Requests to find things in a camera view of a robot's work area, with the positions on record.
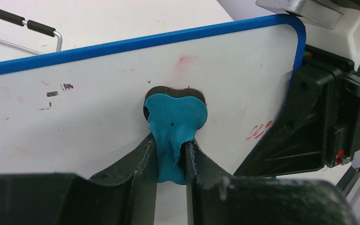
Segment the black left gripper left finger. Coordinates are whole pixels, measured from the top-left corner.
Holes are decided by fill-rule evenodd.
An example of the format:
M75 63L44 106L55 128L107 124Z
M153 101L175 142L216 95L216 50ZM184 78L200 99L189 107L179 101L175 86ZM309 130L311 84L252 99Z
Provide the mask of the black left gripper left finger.
M153 135L106 169L0 174L0 225L151 225L157 192Z

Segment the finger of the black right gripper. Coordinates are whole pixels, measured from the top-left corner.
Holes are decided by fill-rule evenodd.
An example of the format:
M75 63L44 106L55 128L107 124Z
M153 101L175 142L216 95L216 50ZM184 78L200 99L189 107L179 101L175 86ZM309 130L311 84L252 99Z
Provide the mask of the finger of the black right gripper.
M323 168L341 82L341 71L332 66L297 69L278 117L234 175L263 178Z

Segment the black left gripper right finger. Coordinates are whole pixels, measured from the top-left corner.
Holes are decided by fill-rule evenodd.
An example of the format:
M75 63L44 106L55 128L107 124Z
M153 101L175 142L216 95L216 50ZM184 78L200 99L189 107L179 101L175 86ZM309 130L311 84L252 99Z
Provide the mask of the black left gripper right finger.
M184 144L190 225L355 225L340 191L323 180L235 177Z

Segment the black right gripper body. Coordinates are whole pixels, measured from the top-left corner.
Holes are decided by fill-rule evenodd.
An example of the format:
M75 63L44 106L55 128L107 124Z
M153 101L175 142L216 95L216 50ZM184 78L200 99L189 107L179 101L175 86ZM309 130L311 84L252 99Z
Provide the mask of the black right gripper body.
M304 64L334 77L331 125L325 164L333 168L349 163L360 150L360 67L345 57L307 45Z

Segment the teal whiteboard eraser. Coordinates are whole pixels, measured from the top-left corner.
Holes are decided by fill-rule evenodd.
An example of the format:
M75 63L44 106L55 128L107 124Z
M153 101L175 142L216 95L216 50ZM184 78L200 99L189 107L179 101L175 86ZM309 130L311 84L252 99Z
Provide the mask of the teal whiteboard eraser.
M193 141L208 117L202 92L193 88L151 88L145 96L143 113L157 147L158 182L185 185L183 144Z

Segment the blue framed whiteboard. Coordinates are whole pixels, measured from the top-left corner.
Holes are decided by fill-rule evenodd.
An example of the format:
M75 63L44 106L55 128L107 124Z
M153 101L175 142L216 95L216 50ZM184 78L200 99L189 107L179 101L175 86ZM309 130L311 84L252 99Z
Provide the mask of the blue framed whiteboard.
M276 120L305 45L303 22L278 14L0 62L0 174L89 179L152 135L145 96L167 86L202 92L194 141L233 175ZM188 224L187 183L157 177L155 209Z

